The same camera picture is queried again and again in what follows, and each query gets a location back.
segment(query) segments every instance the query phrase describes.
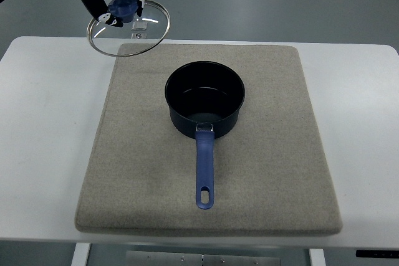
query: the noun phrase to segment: black saucepan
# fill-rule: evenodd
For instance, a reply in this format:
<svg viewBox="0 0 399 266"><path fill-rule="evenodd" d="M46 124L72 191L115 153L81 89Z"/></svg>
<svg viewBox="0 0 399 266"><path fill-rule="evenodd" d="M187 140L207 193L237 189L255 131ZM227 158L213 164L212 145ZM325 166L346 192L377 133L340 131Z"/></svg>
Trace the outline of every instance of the black saucepan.
<svg viewBox="0 0 399 266"><path fill-rule="evenodd" d="M196 140L196 204L209 209L214 203L214 139L236 124L245 97L243 81L217 62L191 62L170 75L165 97L174 126Z"/></svg>

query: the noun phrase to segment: pot lid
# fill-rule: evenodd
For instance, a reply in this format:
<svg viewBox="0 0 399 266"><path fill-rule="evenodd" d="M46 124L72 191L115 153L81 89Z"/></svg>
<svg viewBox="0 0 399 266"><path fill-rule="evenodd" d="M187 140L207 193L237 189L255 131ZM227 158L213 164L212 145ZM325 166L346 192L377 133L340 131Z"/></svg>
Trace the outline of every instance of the pot lid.
<svg viewBox="0 0 399 266"><path fill-rule="evenodd" d="M92 19L87 27L90 45L98 52L113 56L127 57L144 53L157 46L170 28L169 12L161 4L146 0L142 16L134 15L131 22L124 22L123 27L110 26ZM128 52L120 52L123 44Z"/></svg>

